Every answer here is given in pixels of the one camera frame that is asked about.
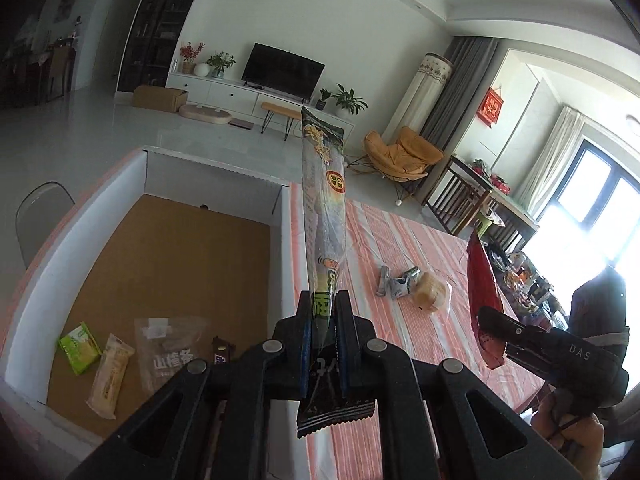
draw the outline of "person's hand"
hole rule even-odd
[[[538,412],[531,419],[531,427],[543,438],[548,439],[556,431],[556,424],[551,417],[551,410],[556,405],[556,396],[551,393],[540,404]],[[564,415],[560,420],[560,426],[574,418],[573,415]],[[598,417],[592,414],[569,426],[566,430],[552,437],[549,443],[556,449],[560,449],[566,440],[574,440],[582,449],[575,457],[573,464],[580,472],[584,480],[598,479],[598,464],[602,455],[604,442],[604,427]]]

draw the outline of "potted plant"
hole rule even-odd
[[[236,60],[228,52],[216,52],[207,59],[207,64],[212,68],[211,77],[222,79],[225,76],[225,68],[235,65]]]
[[[339,92],[336,92],[335,97],[336,110],[335,114],[342,119],[349,119],[353,114],[363,111],[365,108],[369,108],[369,105],[364,102],[361,97],[356,97],[353,94],[353,88],[351,90],[345,90],[344,86],[338,85]]]
[[[332,97],[332,94],[329,90],[327,90],[326,88],[322,88],[320,90],[320,98],[318,99],[318,102],[316,103],[316,109],[317,110],[324,110],[324,107],[326,106],[326,102]]]
[[[202,52],[204,43],[200,42],[197,48],[191,46],[191,41],[186,46],[180,47],[180,55],[182,56],[182,73],[193,74],[193,69],[196,66],[196,58],[198,54]]]

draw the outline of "green snack package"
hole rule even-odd
[[[62,336],[58,340],[58,344],[65,351],[71,369],[76,375],[84,372],[102,354],[98,343],[95,342],[94,336],[91,335],[84,322],[67,335]]]

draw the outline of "tv stand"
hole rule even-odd
[[[256,124],[260,131],[260,124],[267,118],[269,110],[262,108],[263,103],[273,104],[279,107],[299,112],[305,105],[300,98],[293,98],[280,94],[271,89],[254,88],[244,81],[231,81],[229,79],[215,79],[211,77],[199,77],[196,75],[171,72],[166,80],[168,88],[179,88],[189,92],[188,102],[202,104],[213,108],[225,110],[236,119],[249,121]],[[312,113],[320,120],[339,126],[344,130],[344,141],[347,142],[353,131],[354,124],[338,118],[326,111],[313,108]],[[286,117],[275,115],[268,126],[271,129],[286,133],[287,129],[296,137],[302,136],[300,121],[290,124],[287,128]]]

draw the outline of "gray curtain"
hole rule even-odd
[[[453,64],[453,74],[420,133],[434,146],[447,147],[497,47],[497,38],[455,36],[451,41],[444,57]]]

